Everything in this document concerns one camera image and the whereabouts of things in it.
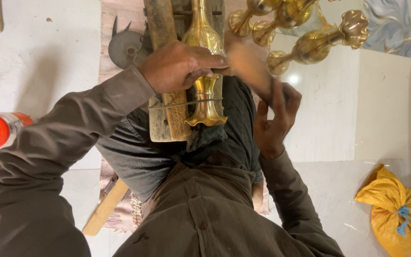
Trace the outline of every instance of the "metal disc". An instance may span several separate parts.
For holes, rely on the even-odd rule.
[[[119,68],[126,69],[134,61],[141,48],[142,34],[135,31],[123,31],[112,37],[109,43],[109,57]]]

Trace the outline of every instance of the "sleeve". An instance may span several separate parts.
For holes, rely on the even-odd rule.
[[[71,206],[59,196],[61,175],[154,95],[131,66],[90,90],[65,95],[0,150],[0,256],[89,256]]]
[[[260,157],[259,162],[282,227],[294,239],[305,244],[315,256],[343,257],[336,241],[323,231],[307,186],[286,151],[273,160]]]

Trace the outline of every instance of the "dark brown shirt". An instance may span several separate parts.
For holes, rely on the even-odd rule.
[[[154,95],[129,67],[65,95],[0,150],[0,257],[90,256],[71,206],[59,196],[61,175]],[[179,163],[143,204],[144,221],[114,256],[343,256],[288,155],[260,163],[283,227],[253,210],[254,173]]]

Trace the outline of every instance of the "blue string tie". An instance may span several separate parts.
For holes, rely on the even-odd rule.
[[[407,214],[410,213],[410,209],[405,206],[405,204],[397,210],[397,213],[399,213],[403,218],[405,218],[405,221],[399,225],[396,229],[397,233],[403,237],[405,237],[405,228],[408,225],[408,217]]]

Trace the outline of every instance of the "brass candlestick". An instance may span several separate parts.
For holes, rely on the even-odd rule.
[[[339,28],[332,31],[312,30],[300,37],[290,54],[281,50],[272,51],[267,57],[269,70],[274,75],[282,75],[294,60],[300,64],[316,64],[328,56],[331,47],[337,44],[358,49],[369,37],[369,20],[360,10],[349,10],[342,15]]]
[[[270,14],[283,0],[247,0],[246,10],[235,10],[228,20],[229,28],[234,35],[246,37],[253,29],[251,18]]]
[[[225,50],[223,41],[218,33],[210,26],[207,20],[205,0],[191,0],[193,9],[193,20],[191,26],[185,35],[182,42],[190,46],[200,46],[210,50],[212,54],[224,56]],[[219,74],[215,74],[213,78],[203,76],[197,79],[194,83],[196,89],[196,100],[206,100],[213,98],[213,87]],[[190,126],[196,126],[198,123],[203,123],[206,126],[218,126],[225,124],[228,120],[225,116],[220,116],[215,109],[213,101],[196,103],[195,113],[185,120]]]
[[[319,0],[285,0],[275,9],[274,20],[260,20],[253,27],[253,40],[265,47],[274,41],[275,29],[293,29],[310,19],[313,6]]]

